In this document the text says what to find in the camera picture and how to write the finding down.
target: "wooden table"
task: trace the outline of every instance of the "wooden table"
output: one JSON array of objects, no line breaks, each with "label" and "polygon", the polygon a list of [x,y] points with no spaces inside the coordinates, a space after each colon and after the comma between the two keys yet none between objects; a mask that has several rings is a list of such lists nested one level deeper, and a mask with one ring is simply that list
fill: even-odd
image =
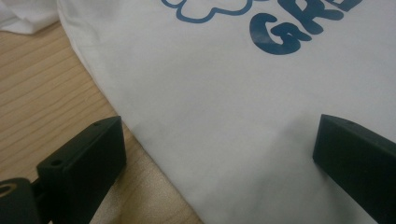
[{"label": "wooden table", "polygon": [[[91,123],[115,116],[57,22],[35,35],[0,32],[0,180],[35,167]],[[124,126],[127,167],[92,223],[201,223]]]}]

